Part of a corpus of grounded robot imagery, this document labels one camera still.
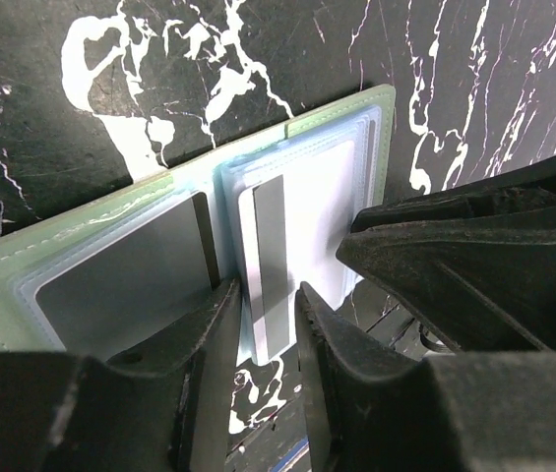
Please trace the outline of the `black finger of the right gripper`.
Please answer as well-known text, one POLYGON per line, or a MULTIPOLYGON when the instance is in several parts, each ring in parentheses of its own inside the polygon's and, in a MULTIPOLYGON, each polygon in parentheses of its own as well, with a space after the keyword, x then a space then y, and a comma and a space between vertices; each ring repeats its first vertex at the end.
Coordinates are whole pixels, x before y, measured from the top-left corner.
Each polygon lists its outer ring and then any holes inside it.
POLYGON ((556 351, 556 156, 367 208, 337 256, 455 351, 556 351))

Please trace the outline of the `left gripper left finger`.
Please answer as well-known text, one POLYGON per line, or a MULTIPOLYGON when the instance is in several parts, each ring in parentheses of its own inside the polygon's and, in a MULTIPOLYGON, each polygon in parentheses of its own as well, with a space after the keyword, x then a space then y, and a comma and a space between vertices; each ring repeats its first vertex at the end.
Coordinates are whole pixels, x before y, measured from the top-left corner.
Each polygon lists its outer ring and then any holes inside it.
POLYGON ((0 353, 0 471, 220 471, 241 286, 107 361, 0 353))

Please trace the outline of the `white card with magnetic stripe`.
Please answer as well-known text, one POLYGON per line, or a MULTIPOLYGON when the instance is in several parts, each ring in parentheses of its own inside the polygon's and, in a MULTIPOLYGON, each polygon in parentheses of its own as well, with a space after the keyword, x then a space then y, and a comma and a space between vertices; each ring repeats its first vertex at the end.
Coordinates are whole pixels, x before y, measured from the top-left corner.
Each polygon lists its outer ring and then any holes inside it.
POLYGON ((301 283, 334 309, 353 285, 336 250, 354 215, 357 162, 353 139, 306 150, 238 198, 258 365, 295 342, 294 294, 301 283))

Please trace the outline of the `green card holder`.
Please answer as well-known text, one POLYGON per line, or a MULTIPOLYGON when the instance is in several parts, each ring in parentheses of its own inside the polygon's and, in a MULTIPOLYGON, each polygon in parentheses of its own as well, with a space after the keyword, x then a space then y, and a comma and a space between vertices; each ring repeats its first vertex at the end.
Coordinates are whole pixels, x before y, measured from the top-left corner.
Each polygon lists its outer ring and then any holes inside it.
POLYGON ((240 276, 234 347, 268 363, 301 282, 333 307, 357 282, 335 253, 383 197, 395 98, 358 92, 0 239, 0 351, 106 360, 240 276))

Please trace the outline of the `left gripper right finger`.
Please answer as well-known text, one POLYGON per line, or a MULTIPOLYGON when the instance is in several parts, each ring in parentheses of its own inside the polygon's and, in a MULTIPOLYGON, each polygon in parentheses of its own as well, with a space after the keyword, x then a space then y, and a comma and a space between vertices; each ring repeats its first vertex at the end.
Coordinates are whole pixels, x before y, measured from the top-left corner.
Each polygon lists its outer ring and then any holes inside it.
POLYGON ((556 353, 413 361, 295 295, 316 471, 556 471, 556 353))

